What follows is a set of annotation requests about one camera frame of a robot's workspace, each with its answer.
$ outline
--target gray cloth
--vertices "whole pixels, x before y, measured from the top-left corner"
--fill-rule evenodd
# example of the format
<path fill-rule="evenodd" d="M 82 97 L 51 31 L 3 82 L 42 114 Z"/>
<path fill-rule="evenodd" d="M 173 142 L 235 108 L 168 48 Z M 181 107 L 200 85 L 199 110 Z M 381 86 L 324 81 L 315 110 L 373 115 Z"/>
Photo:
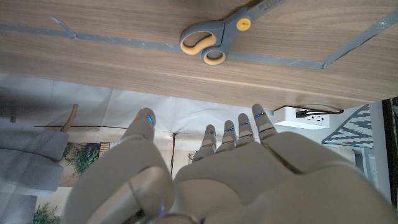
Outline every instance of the gray cloth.
<path fill-rule="evenodd" d="M 56 191 L 63 167 L 42 156 L 0 149 L 0 192 L 44 196 Z"/>
<path fill-rule="evenodd" d="M 29 125 L 1 122 L 0 148 L 29 152 L 59 162 L 69 135 Z"/>
<path fill-rule="evenodd" d="M 33 220 L 37 196 L 56 191 L 69 135 L 0 122 L 0 224 Z"/>
<path fill-rule="evenodd" d="M 0 192 L 0 223 L 32 223 L 36 200 L 36 196 Z"/>

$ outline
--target robot finger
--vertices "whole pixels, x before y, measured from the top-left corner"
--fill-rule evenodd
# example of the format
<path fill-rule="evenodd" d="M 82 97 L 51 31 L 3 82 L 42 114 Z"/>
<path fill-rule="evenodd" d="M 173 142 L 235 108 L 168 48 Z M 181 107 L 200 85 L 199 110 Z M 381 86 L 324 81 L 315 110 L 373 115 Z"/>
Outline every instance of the robot finger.
<path fill-rule="evenodd" d="M 278 133 L 261 105 L 253 105 L 252 112 L 259 130 L 260 142 Z"/>
<path fill-rule="evenodd" d="M 219 146 L 216 153 L 231 151 L 235 149 L 236 134 L 234 123 L 230 120 L 225 121 L 223 143 Z"/>
<path fill-rule="evenodd" d="M 155 123 L 155 113 L 149 108 L 141 109 L 123 134 L 121 141 L 127 137 L 139 138 L 141 136 L 153 142 L 155 136 Z"/>
<path fill-rule="evenodd" d="M 238 117 L 239 122 L 239 139 L 236 147 L 241 147 L 254 141 L 253 130 L 251 129 L 249 118 L 246 114 L 241 113 Z"/>
<path fill-rule="evenodd" d="M 216 151 L 216 130 L 213 125 L 206 127 L 205 136 L 201 142 L 200 149 L 195 153 L 192 162 L 199 161 L 204 157 L 211 156 Z"/>

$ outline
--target scissors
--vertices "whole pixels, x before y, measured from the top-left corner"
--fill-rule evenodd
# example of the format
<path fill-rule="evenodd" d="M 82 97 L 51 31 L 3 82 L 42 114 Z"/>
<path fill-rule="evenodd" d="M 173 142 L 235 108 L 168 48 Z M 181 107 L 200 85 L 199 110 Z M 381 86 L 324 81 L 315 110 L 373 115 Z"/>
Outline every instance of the scissors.
<path fill-rule="evenodd" d="M 222 21 L 202 22 L 186 29 L 180 38 L 180 47 L 189 55 L 196 55 L 201 50 L 201 57 L 208 65 L 219 65 L 227 58 L 232 43 L 237 35 L 248 30 L 252 23 L 264 13 L 270 11 L 284 0 L 263 0 L 252 8 L 244 7 Z M 194 46 L 187 46 L 187 37 L 198 32 L 207 32 L 208 36 L 199 40 Z"/>

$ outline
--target wooden stick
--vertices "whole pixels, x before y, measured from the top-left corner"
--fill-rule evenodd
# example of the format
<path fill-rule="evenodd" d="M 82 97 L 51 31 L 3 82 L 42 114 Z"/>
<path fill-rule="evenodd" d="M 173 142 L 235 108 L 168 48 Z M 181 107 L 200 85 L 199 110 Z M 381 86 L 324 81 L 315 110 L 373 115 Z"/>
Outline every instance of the wooden stick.
<path fill-rule="evenodd" d="M 68 132 L 68 130 L 70 129 L 70 127 L 73 124 L 73 121 L 75 120 L 78 107 L 79 107 L 79 105 L 73 105 L 72 112 L 70 113 L 69 119 L 67 120 L 65 125 L 63 125 L 63 127 L 61 128 L 61 130 L 60 130 L 61 132 L 63 132 L 63 133 Z"/>

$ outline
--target scissors blade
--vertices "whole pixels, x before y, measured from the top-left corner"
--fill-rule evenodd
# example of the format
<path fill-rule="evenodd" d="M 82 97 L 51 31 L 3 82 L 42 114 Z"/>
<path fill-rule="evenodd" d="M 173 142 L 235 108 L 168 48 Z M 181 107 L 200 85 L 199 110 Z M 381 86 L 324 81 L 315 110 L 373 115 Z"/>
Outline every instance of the scissors blade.
<path fill-rule="evenodd" d="M 263 0 L 250 8 L 248 12 L 254 16 L 254 20 L 256 21 L 264 13 L 270 11 L 284 1 L 285 0 Z"/>

